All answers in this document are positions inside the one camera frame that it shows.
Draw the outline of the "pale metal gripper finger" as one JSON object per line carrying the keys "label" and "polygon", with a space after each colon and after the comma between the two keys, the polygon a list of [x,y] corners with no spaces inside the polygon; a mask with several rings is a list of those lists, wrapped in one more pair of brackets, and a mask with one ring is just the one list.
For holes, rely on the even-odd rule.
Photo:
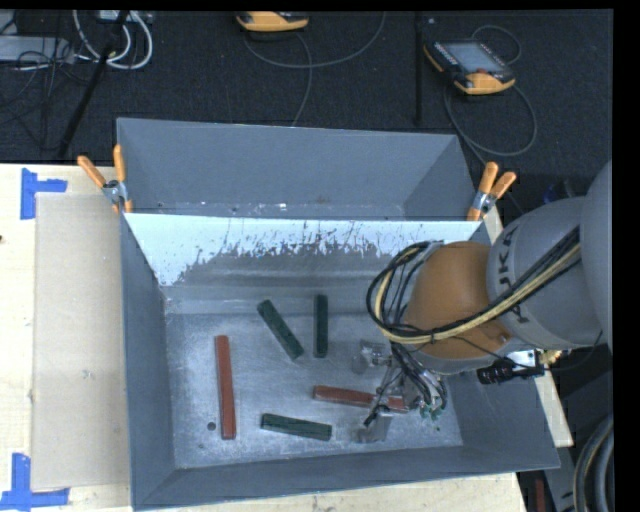
{"label": "pale metal gripper finger", "polygon": [[359,443],[385,441],[392,420],[393,414],[386,405],[375,406],[358,429],[356,441]]}
{"label": "pale metal gripper finger", "polygon": [[389,364],[390,349],[387,344],[361,340],[351,359],[351,370],[355,374],[364,374],[369,369]]}

